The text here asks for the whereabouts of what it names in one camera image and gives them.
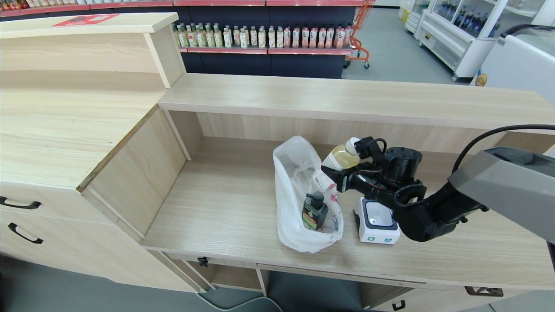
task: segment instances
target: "black drawer handle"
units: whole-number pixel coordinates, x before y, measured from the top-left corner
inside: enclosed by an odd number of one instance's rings
[[[27,206],[18,206],[18,205],[10,205],[10,204],[6,204],[6,200],[7,198],[4,196],[0,196],[0,205],[4,205],[4,206],[8,206],[8,207],[14,207],[14,208],[21,208],[21,209],[37,209],[41,203],[39,202],[32,202],[30,204],[28,204]]]
[[[30,241],[33,244],[42,244],[42,242],[44,241],[40,238],[37,238],[36,240],[30,240],[30,239],[26,238],[25,236],[21,235],[20,233],[17,232],[17,224],[15,224],[14,222],[11,222],[10,224],[8,224],[8,228],[9,228],[10,231],[12,231],[12,232],[16,233],[17,235],[25,238],[26,240]]]
[[[401,305],[400,306],[397,306],[396,304],[392,304],[391,306],[393,306],[393,311],[399,311],[399,310],[402,310],[402,309],[406,308],[407,304],[404,300],[401,300]]]

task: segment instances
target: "robotic arm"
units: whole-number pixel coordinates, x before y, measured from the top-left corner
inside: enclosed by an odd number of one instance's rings
[[[458,168],[463,152],[448,182],[424,198],[426,187],[414,179],[422,160],[420,152],[404,147],[387,149],[385,140],[373,137],[361,139],[355,148],[361,159],[372,161],[343,171],[322,166],[322,171],[337,183],[339,192],[354,189],[390,208],[393,219],[412,240],[428,241],[450,233],[459,222],[466,223],[470,213],[491,208],[555,243],[554,158],[495,147],[479,152]]]

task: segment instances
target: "glass door refrigerator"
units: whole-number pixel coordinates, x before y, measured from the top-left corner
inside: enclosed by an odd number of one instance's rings
[[[405,28],[414,33],[416,31],[416,27],[418,26],[418,22],[422,17],[422,13],[425,9],[428,8],[430,5],[430,0],[416,0],[414,5],[412,6],[411,13],[408,15],[407,22],[405,23]]]
[[[453,70],[453,81],[472,78],[499,34],[515,25],[545,24],[555,16],[555,0],[432,0],[414,33]]]

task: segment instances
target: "light wood countertop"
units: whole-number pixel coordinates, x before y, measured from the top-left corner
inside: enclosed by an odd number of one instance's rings
[[[155,73],[0,74],[2,180],[61,188],[82,183],[165,92]]]
[[[75,16],[22,19],[0,23],[0,39],[68,34],[154,33],[179,17],[177,13],[119,14],[94,25],[56,26]]]
[[[187,74],[160,107],[205,113],[493,129],[553,123],[536,92],[462,85]],[[523,132],[548,133],[542,130]]]
[[[555,289],[545,240],[490,212],[474,212],[453,233],[418,243],[361,243],[352,212],[361,194],[340,194],[343,238],[316,253],[280,243],[272,151],[279,142],[204,138],[152,223],[147,249],[300,269],[444,285]],[[330,146],[317,150],[325,155]],[[416,178],[435,192],[454,154],[426,153]]]

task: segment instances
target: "bottle cap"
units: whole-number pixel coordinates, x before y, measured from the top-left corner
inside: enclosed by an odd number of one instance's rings
[[[358,155],[355,148],[355,143],[360,141],[359,138],[350,138],[347,143],[345,143],[345,150],[347,153],[351,154],[352,156]]]

